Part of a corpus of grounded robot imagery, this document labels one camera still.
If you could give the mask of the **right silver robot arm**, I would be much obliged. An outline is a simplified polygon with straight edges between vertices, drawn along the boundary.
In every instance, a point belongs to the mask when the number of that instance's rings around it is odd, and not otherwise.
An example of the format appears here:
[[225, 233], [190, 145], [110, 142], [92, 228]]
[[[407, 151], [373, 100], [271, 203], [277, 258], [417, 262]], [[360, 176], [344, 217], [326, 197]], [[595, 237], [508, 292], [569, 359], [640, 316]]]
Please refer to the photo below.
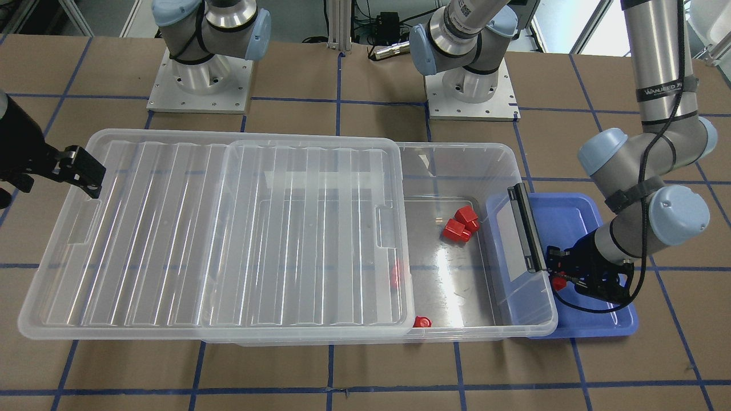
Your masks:
[[[271, 14], [255, 1], [154, 1], [154, 22], [167, 47], [148, 107], [156, 112], [243, 111], [253, 62], [271, 41]], [[2, 93], [1, 179], [30, 192], [34, 176], [79, 187], [99, 198], [106, 168], [86, 149], [58, 150], [7, 93]]]

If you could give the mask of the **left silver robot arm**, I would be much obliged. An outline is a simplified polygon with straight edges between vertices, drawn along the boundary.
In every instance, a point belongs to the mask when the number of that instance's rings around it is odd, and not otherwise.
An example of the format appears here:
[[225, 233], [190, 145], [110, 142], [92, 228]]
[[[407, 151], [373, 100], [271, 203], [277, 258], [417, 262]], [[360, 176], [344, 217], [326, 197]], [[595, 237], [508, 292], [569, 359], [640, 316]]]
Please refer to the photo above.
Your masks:
[[[629, 137], [608, 128], [590, 138], [577, 157], [605, 196], [611, 222], [569, 249], [547, 247], [547, 271], [559, 296], [572, 283], [577, 293], [610, 304], [606, 314], [629, 306], [645, 280], [650, 255], [680, 245], [707, 229], [710, 211], [689, 187], [663, 176], [694, 164], [715, 149], [718, 132], [698, 114], [697, 86], [681, 1], [621, 2], [630, 42], [642, 133]], [[452, 1], [427, 24], [409, 31], [413, 65], [421, 75], [453, 72], [456, 99], [485, 102], [490, 94], [471, 81], [496, 83], [517, 15], [506, 1]]]

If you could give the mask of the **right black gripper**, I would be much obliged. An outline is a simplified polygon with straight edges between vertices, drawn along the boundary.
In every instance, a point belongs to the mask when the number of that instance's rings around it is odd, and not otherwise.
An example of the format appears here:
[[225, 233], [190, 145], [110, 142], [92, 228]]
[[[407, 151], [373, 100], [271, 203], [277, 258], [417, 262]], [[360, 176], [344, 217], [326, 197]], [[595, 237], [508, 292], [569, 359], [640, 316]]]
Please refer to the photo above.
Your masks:
[[29, 193], [33, 175], [81, 188], [97, 199], [106, 168], [86, 149], [72, 145], [58, 150], [46, 143], [32, 117], [11, 97], [1, 99], [1, 179]]

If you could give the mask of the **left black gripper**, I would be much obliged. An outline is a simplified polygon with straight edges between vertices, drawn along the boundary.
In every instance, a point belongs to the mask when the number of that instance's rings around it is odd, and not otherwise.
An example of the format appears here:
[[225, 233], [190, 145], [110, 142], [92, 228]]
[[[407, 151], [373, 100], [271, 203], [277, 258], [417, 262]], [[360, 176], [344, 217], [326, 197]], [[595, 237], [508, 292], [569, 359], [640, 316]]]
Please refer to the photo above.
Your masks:
[[[631, 303], [630, 287], [634, 278], [634, 263], [621, 264], [606, 260], [595, 244], [595, 231], [578, 239], [569, 249], [556, 245], [547, 247], [547, 269], [551, 276], [563, 276], [575, 292], [606, 303]], [[553, 290], [561, 303], [567, 301]]]

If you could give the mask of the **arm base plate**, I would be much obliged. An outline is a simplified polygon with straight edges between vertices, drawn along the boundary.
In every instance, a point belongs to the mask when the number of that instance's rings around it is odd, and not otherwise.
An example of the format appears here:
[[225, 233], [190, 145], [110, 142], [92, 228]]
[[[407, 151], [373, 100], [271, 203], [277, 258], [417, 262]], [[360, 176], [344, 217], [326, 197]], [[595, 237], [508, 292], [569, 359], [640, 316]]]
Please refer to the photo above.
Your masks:
[[425, 76], [429, 115], [434, 120], [482, 120], [516, 122], [521, 119], [507, 64], [478, 75], [455, 68]]
[[241, 114], [251, 96], [254, 62], [214, 55], [199, 65], [183, 65], [165, 50], [147, 109], [169, 114]]

